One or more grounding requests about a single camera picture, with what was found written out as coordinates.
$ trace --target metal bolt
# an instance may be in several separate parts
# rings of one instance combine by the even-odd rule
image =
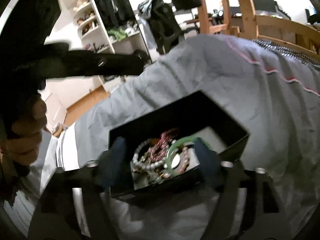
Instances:
[[[55,173],[63,173],[63,172],[64,172],[64,170],[61,167],[57,168],[55,171]]]
[[[100,59],[99,61],[98,61],[98,67],[102,67],[102,66],[104,66],[105,64],[106,64],[106,58],[102,58],[102,59]]]
[[[226,168],[232,168],[233,167],[233,163],[232,162],[223,161],[223,162],[221,162],[221,166],[226,167]]]
[[[98,166],[98,161],[88,161],[85,166],[88,168],[96,167]]]
[[[266,170],[264,168],[256,168],[256,173],[265,174]]]

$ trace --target gray duvet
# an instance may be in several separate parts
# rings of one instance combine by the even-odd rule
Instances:
[[[292,234],[298,233],[320,194],[320,68],[251,41],[224,35],[187,39],[67,130],[60,164],[73,169],[98,158],[108,148],[110,129],[197,90],[206,92],[250,131],[241,161],[246,169],[268,170]],[[72,138],[73,147],[65,146]],[[200,190],[159,201],[151,210],[110,199],[109,213],[121,239],[200,239],[217,198],[202,185]],[[241,218],[243,198],[240,191],[236,221]],[[80,201],[77,208],[83,208]],[[78,213],[79,221],[85,220],[83,214]],[[88,228],[83,232],[90,234]]]

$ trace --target plush toy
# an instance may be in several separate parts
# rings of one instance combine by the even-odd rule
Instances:
[[[80,25],[81,23],[83,23],[84,22],[84,19],[82,19],[82,18],[79,18],[78,20],[77,20],[77,23]]]
[[[73,11],[76,12],[79,9],[80,6],[83,6],[88,2],[89,2],[89,0],[78,0],[77,1],[77,7],[74,7]]]
[[[88,11],[84,14],[84,19],[87,20],[89,19],[91,16],[95,16],[93,11]]]
[[[84,26],[83,29],[82,29],[82,35],[87,33],[89,29],[90,29],[89,25]]]

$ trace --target finger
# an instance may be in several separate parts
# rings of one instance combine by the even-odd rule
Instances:
[[[39,119],[22,117],[15,121],[11,130],[19,136],[31,136],[39,132],[47,124],[47,117],[43,115]]]
[[[21,137],[18,139],[8,140],[7,149],[12,154],[21,154],[36,148],[42,140],[41,132],[36,133],[32,137]]]
[[[35,162],[39,155],[39,147],[25,152],[23,154],[12,154],[12,159],[21,165],[28,166],[31,163]]]
[[[34,105],[32,106],[32,117],[34,119],[40,119],[42,118],[45,113],[47,112],[47,105],[45,104],[44,101],[42,101],[41,99],[38,99]]]

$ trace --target wooden bed frame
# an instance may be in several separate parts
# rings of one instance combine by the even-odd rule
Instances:
[[[308,56],[320,61],[320,31],[317,31],[316,29],[297,22],[293,22],[291,20],[279,19],[271,16],[256,15],[252,0],[239,0],[244,27],[242,31],[240,31],[239,26],[231,26],[229,0],[222,0],[224,9],[224,24],[210,26],[205,0],[201,0],[201,2],[202,6],[198,7],[198,17],[201,33],[208,34],[222,32],[245,39],[267,39],[281,46],[303,52]],[[297,42],[291,43],[274,37],[261,35],[259,33],[259,26],[262,25],[273,26],[295,33]]]

